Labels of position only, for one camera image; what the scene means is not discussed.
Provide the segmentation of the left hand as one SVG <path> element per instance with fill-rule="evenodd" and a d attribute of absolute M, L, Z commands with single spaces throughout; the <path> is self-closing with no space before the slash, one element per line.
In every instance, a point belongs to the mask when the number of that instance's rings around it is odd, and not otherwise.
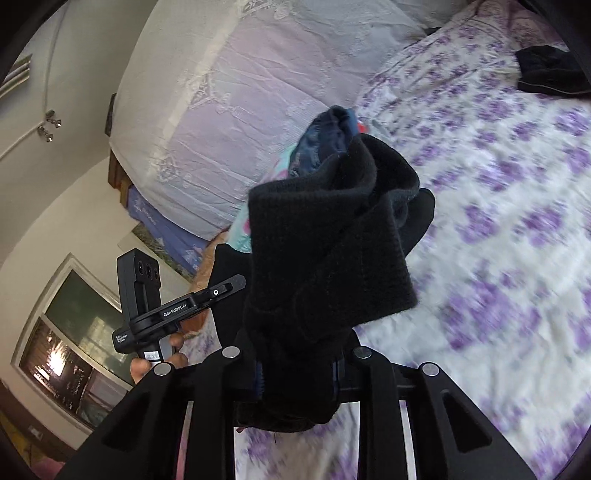
<path fill-rule="evenodd" d="M 214 252 L 218 244 L 228 241 L 228 230 L 219 233 L 204 250 L 204 257 L 197 269 L 190 284 L 190 291 L 197 292 L 207 287 L 214 263 Z M 186 355 L 181 351 L 186 340 L 197 336 L 197 333 L 204 327 L 208 313 L 206 311 L 181 323 L 180 331 L 169 338 L 169 343 L 174 353 L 167 359 L 176 369 L 186 367 L 189 363 Z M 130 375 L 132 381 L 137 384 L 144 375 L 152 368 L 149 361 L 142 358 L 133 358 L 130 363 Z"/>

